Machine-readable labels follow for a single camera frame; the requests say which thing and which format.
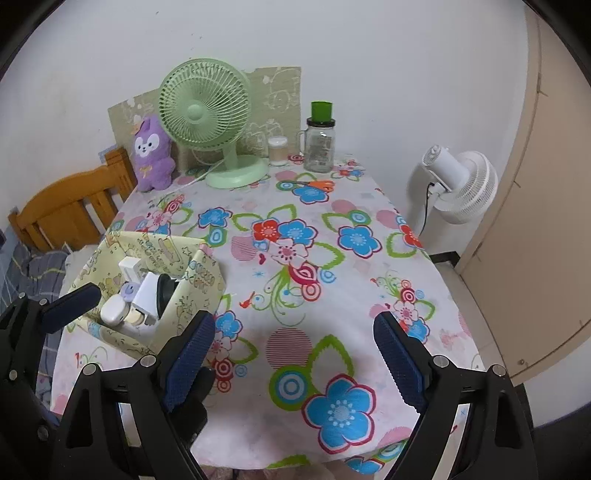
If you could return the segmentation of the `beige patterned board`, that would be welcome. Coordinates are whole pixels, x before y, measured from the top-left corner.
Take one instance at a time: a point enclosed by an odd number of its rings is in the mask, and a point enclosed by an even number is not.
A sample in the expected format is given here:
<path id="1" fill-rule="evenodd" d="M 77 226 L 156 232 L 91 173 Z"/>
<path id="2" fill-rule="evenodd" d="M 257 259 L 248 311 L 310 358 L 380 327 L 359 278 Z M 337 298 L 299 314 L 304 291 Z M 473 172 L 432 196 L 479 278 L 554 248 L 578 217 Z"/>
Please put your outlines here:
<path id="1" fill-rule="evenodd" d="M 252 113 L 236 144 L 239 155 L 267 155 L 267 139 L 283 136 L 288 149 L 301 127 L 301 68 L 263 67 L 246 74 L 252 93 Z M 158 91 L 142 93 L 108 109 L 115 143 L 135 161 L 134 136 L 143 119 L 157 113 Z"/>

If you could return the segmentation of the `grey purple earbud case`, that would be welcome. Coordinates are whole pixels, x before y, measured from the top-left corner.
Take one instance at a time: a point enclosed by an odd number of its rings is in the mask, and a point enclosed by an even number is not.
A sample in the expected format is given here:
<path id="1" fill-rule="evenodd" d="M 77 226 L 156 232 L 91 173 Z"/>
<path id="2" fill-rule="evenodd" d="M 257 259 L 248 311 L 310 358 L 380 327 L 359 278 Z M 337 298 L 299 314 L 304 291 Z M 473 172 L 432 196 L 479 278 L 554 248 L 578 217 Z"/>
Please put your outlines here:
<path id="1" fill-rule="evenodd" d="M 140 285 L 134 282 L 125 282 L 119 291 L 119 295 L 126 303 L 131 303 L 136 296 Z"/>

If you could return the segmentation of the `beige door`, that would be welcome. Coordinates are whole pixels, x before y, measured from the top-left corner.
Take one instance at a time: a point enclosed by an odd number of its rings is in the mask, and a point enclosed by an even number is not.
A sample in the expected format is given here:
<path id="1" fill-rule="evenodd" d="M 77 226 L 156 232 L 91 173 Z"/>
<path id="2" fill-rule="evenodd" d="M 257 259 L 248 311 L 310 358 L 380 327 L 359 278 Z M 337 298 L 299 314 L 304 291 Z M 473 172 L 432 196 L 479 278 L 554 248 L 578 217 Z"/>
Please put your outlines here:
<path id="1" fill-rule="evenodd" d="M 513 151 L 459 264 L 516 384 L 590 337 L 590 85 L 544 19 L 526 25 Z"/>

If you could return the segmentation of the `cream bear compact mirror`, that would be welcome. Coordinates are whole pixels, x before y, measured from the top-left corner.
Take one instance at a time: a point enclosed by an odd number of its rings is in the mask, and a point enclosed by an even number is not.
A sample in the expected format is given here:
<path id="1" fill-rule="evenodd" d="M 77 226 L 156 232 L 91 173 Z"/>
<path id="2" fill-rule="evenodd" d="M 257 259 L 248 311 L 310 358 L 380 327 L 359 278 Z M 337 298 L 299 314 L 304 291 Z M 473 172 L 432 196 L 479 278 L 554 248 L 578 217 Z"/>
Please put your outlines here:
<path id="1" fill-rule="evenodd" d="M 124 318 L 124 322 L 131 326 L 141 325 L 143 321 L 144 314 L 135 308 L 131 308 L 127 313 L 126 317 Z"/>

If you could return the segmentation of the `floral tablecloth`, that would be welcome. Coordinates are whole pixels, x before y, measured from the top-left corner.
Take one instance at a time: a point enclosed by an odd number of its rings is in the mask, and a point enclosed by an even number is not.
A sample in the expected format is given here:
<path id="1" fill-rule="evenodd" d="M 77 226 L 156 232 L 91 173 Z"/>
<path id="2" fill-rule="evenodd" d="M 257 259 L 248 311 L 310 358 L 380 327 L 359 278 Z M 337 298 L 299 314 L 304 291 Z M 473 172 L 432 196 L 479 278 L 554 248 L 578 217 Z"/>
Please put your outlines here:
<path id="1" fill-rule="evenodd" d="M 132 193 L 107 234 L 119 231 L 204 240 L 221 266 L 205 358 L 215 379 L 192 446 L 201 464 L 342 460 L 370 474 L 393 461 L 417 413 L 375 343 L 381 312 L 431 353 L 481 367 L 436 266 L 356 161 L 328 175 L 291 163 L 231 190 L 186 174 L 165 192 Z"/>

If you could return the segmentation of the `wooden chair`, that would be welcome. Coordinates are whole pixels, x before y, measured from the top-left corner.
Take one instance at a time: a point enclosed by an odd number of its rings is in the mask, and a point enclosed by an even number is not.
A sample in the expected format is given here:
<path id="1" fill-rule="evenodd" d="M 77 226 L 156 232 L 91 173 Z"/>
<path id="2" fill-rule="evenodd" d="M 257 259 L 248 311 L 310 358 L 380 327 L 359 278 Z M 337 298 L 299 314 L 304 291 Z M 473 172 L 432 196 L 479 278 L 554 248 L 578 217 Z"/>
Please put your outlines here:
<path id="1" fill-rule="evenodd" d="M 109 228 L 118 213 L 113 196 L 126 200 L 136 185 L 129 156 L 117 147 L 106 153 L 103 165 L 45 187 L 23 209 L 12 211 L 8 222 L 30 248 L 49 252 L 68 245 L 77 250 L 100 241 L 95 223 Z"/>

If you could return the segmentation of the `purple plush toy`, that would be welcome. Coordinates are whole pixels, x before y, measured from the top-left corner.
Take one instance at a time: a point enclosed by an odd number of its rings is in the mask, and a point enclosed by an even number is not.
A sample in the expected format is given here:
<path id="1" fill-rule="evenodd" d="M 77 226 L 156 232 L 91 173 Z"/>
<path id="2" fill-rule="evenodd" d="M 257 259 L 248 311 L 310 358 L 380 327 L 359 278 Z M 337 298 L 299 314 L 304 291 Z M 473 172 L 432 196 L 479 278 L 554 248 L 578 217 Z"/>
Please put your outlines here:
<path id="1" fill-rule="evenodd" d="M 172 183 L 175 161 L 171 139 L 157 115 L 145 117 L 133 140 L 132 162 L 140 192 L 165 190 Z"/>

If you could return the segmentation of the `green desk fan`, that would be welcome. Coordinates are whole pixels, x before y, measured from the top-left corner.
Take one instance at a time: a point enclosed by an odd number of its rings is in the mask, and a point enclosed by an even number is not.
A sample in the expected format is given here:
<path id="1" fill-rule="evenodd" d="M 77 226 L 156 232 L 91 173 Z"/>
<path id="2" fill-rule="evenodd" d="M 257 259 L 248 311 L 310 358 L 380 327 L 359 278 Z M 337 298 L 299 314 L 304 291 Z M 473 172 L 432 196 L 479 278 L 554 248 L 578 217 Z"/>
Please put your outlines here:
<path id="1" fill-rule="evenodd" d="M 249 79 L 221 60 L 188 60 L 169 72 L 159 88 L 158 116 L 169 137 L 190 150 L 222 153 L 204 176 L 211 188 L 240 188 L 269 172 L 266 159 L 236 152 L 250 113 Z"/>

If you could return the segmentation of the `white standing fan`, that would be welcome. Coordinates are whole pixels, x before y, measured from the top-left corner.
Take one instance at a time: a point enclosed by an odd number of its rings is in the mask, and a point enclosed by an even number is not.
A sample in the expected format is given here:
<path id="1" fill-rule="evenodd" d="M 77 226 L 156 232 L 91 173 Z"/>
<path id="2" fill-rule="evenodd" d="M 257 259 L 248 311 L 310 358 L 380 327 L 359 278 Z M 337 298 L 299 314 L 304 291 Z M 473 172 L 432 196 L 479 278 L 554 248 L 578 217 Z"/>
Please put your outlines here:
<path id="1" fill-rule="evenodd" d="M 436 210 L 447 223 L 467 224 L 484 215 L 497 194 L 497 171 L 481 152 L 453 155 L 448 148 L 433 145 L 421 166 L 432 178 L 426 217 Z"/>

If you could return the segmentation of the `yellow fabric storage box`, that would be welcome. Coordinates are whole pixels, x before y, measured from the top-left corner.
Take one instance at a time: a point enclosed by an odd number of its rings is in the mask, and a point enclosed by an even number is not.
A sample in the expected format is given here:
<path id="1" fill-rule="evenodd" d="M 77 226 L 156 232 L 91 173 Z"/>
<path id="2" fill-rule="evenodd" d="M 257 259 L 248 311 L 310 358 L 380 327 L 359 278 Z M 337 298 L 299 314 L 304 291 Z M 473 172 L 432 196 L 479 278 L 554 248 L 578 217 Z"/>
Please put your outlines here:
<path id="1" fill-rule="evenodd" d="M 131 326 L 124 321 L 115 327 L 100 319 L 100 309 L 109 297 L 119 294 L 126 282 L 118 263 L 126 256 L 141 258 L 146 274 L 168 274 L 179 281 L 163 315 L 153 326 Z M 75 320 L 93 337 L 139 359 L 158 354 L 166 342 L 179 336 L 194 315 L 204 310 L 213 314 L 224 293 L 225 282 L 219 263 L 212 258 L 204 240 L 155 233 L 110 232 L 98 245 L 78 277 L 73 290 L 87 284 L 101 291 L 99 304 Z"/>

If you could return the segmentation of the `glass jar green lid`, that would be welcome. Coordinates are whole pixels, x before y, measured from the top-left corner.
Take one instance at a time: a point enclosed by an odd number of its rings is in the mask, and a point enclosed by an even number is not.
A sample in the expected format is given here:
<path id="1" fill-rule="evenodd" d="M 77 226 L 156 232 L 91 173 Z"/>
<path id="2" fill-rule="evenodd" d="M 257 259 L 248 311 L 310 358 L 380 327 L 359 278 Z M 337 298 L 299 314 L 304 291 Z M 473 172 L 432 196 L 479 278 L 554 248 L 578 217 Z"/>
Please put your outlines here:
<path id="1" fill-rule="evenodd" d="M 332 103 L 311 102 L 311 116 L 305 120 L 307 128 L 297 133 L 297 147 L 304 157 L 304 169 L 314 173 L 330 173 L 334 166 L 335 119 Z"/>

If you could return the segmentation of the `cotton swab container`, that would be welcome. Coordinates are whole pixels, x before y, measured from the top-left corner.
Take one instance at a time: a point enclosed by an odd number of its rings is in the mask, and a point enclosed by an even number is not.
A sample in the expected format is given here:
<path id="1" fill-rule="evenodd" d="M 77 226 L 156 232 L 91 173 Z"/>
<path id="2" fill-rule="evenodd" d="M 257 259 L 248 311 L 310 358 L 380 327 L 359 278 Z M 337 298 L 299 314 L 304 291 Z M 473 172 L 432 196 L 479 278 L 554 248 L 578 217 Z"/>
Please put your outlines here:
<path id="1" fill-rule="evenodd" d="M 267 152 L 269 153 L 270 165 L 280 167 L 287 164 L 288 141 L 284 136 L 273 136 L 267 138 Z"/>

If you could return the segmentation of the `white power adapter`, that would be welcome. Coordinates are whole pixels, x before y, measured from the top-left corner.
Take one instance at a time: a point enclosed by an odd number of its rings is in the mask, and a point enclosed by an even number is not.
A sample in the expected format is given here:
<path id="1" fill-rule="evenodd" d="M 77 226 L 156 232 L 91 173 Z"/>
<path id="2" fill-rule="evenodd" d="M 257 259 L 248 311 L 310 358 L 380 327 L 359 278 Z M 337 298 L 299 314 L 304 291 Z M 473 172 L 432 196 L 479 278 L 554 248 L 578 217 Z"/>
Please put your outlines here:
<path id="1" fill-rule="evenodd" d="M 144 323 L 147 326 L 153 326 L 159 320 L 157 307 L 158 280 L 158 275 L 148 272 L 131 302 L 132 306 L 144 316 Z"/>

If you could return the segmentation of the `white square charger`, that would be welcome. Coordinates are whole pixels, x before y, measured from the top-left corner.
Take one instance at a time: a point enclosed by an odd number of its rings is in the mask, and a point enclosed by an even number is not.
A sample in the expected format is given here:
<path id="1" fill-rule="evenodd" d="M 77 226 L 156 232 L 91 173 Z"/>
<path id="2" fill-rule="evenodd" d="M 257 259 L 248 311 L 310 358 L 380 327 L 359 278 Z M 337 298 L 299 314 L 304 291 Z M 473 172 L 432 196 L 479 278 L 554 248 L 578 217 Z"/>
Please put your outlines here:
<path id="1" fill-rule="evenodd" d="M 141 284 L 146 275 L 145 263 L 141 258 L 126 256 L 118 267 L 126 282 Z"/>

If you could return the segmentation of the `white round device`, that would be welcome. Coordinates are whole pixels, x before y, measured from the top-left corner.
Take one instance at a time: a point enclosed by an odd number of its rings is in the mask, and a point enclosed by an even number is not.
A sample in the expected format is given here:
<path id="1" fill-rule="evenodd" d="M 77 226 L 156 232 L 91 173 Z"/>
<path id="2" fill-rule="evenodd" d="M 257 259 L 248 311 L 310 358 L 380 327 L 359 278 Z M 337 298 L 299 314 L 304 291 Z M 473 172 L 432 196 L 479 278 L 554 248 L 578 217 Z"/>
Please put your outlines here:
<path id="1" fill-rule="evenodd" d="M 121 295 L 115 294 L 108 298 L 100 309 L 101 321 L 109 327 L 115 327 L 124 321 L 129 307 Z"/>

